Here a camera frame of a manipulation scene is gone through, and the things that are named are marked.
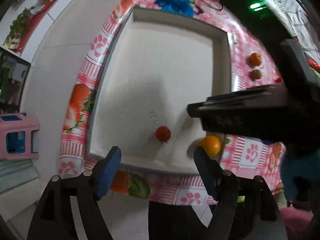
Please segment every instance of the pink plastic stool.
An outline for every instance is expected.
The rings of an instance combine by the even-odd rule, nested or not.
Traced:
[[[37,159],[33,151],[33,135],[40,128],[36,117],[26,117],[25,113],[0,115],[0,159]]]

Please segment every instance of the pink paw print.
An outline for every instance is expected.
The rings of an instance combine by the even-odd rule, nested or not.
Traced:
[[[73,162],[61,163],[62,169],[59,169],[59,175],[67,175],[65,177],[73,177],[78,175]]]
[[[105,55],[108,51],[107,46],[109,45],[109,41],[107,38],[103,38],[101,34],[98,35],[91,44],[91,50],[94,50],[94,55],[96,57],[101,57],[101,55]]]
[[[187,194],[187,197],[181,198],[180,201],[182,203],[187,203],[188,202],[188,204],[191,204],[191,203],[193,203],[195,201],[198,205],[200,205],[201,201],[199,200],[199,198],[200,198],[200,194],[199,193],[194,193],[193,194],[193,193],[189,192]]]
[[[250,148],[247,149],[247,155],[245,158],[247,160],[250,160],[251,163],[254,162],[254,160],[258,157],[258,145],[257,144],[251,144]]]

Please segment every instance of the black pants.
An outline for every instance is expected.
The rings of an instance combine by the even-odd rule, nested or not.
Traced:
[[[197,240],[206,232],[191,206],[149,202],[149,240]]]

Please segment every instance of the white floor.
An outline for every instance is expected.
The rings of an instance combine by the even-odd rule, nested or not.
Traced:
[[[37,116],[39,160],[35,166],[45,186],[57,173],[57,156],[65,110],[84,56],[102,24],[120,0],[73,0],[51,26],[33,60],[33,70],[26,86],[23,111]],[[86,239],[76,200],[73,212],[80,240]],[[114,238],[148,239],[148,201],[110,192],[99,207]],[[211,212],[207,206],[194,208],[208,225]],[[10,220],[23,239],[35,205]]]

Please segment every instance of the patterned tablecloth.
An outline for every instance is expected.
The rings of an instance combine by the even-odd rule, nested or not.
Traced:
[[[274,83],[278,77],[275,64],[266,49],[227,9],[222,11],[220,4],[213,0],[194,0],[204,13],[194,18],[214,25],[235,37],[230,47],[232,73],[239,76],[238,89]],[[87,132],[91,121],[97,88],[109,57],[108,47],[117,35],[128,11],[139,5],[144,8],[160,9],[155,0],[122,0],[94,38],[79,71],[74,86],[61,135],[61,147],[58,161],[59,174],[65,178],[77,176],[85,169],[92,169],[96,159],[87,154]],[[251,81],[248,77],[250,67],[247,57],[258,52],[262,64],[262,78]],[[279,163],[284,152],[281,143],[268,147],[255,138],[228,136],[220,165],[240,177],[253,178],[261,175],[272,191],[281,187]],[[152,201],[174,205],[211,204],[209,196],[199,176],[172,176],[158,173],[118,172],[111,187],[113,190],[131,196],[148,198]]]

